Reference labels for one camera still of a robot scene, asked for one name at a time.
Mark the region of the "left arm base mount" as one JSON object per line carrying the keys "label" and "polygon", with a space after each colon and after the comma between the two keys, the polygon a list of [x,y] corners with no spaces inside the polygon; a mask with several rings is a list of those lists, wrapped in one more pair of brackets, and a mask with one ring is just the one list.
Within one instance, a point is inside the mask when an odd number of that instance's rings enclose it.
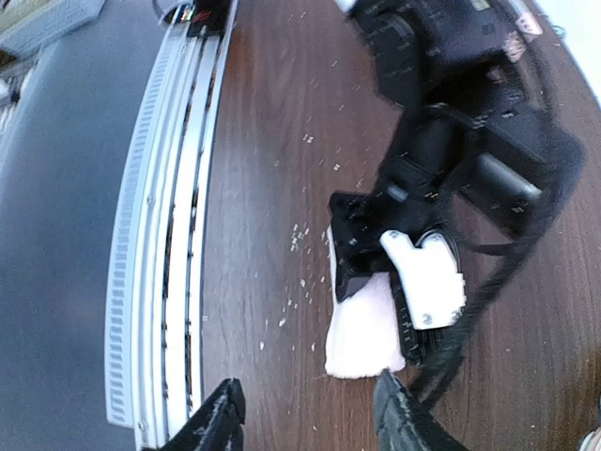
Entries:
{"label": "left arm base mount", "polygon": [[187,25],[189,38],[222,37],[232,4],[230,0],[175,1],[170,8],[163,10],[159,1],[151,1],[160,23]]}

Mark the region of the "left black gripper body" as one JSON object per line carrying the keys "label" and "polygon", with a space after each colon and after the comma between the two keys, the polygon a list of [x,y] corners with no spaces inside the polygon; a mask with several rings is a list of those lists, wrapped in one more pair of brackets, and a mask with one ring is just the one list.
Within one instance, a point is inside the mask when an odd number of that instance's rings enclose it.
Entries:
{"label": "left black gripper body", "polygon": [[334,192],[329,201],[336,281],[392,272],[381,235],[399,213],[399,201],[383,190],[371,194]]}

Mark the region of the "pink towel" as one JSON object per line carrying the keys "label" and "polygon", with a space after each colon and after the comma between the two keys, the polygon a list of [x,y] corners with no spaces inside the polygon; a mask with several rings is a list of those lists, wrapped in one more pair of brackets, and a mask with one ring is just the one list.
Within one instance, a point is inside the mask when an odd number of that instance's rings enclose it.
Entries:
{"label": "pink towel", "polygon": [[371,378],[405,368],[390,276],[373,274],[333,310],[325,342],[325,373],[342,380]]}

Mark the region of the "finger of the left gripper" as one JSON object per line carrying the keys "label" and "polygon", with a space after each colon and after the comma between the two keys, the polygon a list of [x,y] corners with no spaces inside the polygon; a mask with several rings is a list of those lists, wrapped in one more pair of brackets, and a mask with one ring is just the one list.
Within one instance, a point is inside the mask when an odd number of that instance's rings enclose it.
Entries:
{"label": "finger of the left gripper", "polygon": [[333,294],[336,303],[342,303],[358,293],[370,281],[373,272],[355,271],[350,267],[336,267],[333,277]]}

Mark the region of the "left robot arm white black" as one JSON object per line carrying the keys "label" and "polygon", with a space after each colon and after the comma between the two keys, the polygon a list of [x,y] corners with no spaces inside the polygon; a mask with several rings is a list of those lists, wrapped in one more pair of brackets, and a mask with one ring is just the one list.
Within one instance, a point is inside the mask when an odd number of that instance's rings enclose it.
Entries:
{"label": "left robot arm white black", "polygon": [[379,94],[402,110],[369,194],[331,196],[333,289],[344,301],[392,261],[391,229],[441,230],[500,265],[487,302],[514,276],[578,182],[584,151],[550,102],[534,107],[516,67],[542,64],[496,1],[348,1],[375,61]]}

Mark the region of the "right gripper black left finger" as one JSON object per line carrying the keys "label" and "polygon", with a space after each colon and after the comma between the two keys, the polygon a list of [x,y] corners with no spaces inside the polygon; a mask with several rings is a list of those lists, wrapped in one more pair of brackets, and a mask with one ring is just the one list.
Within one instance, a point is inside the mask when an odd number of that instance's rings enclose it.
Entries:
{"label": "right gripper black left finger", "polygon": [[224,379],[161,451],[242,451],[246,399],[237,378]]}

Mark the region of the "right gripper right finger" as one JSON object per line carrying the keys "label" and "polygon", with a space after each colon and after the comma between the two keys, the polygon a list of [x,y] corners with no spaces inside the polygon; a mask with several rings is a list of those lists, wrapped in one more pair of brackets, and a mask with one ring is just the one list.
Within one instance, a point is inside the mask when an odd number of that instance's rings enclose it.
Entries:
{"label": "right gripper right finger", "polygon": [[380,451],[467,451],[388,369],[374,392],[374,424]]}

